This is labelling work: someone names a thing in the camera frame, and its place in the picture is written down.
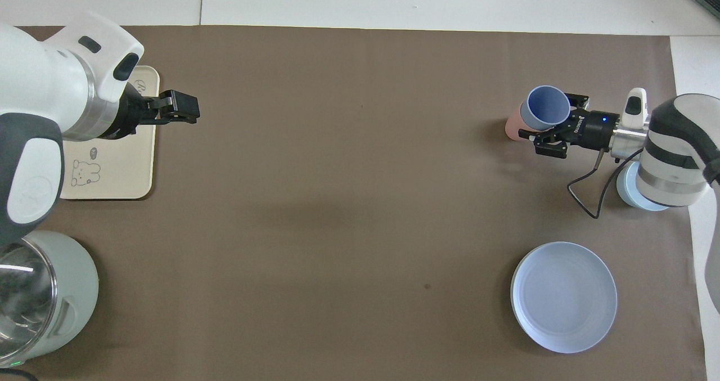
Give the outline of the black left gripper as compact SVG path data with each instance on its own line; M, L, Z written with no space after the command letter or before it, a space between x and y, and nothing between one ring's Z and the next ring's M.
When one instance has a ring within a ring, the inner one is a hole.
M155 106L155 101L159 101L159 107ZM198 117L200 106L195 96L174 89L168 89L160 96L144 96L127 83L119 99L115 139L135 135L139 125L196 124Z

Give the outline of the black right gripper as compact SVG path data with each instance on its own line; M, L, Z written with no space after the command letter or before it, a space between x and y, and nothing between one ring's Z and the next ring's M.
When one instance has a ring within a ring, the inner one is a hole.
M568 143L589 150L610 150L614 131L619 124L620 116L604 111L588 111L590 98L586 95L565 93L569 101L570 114L566 120L566 129L553 127L542 132L519 129L520 139L529 140L537 155L566 159Z

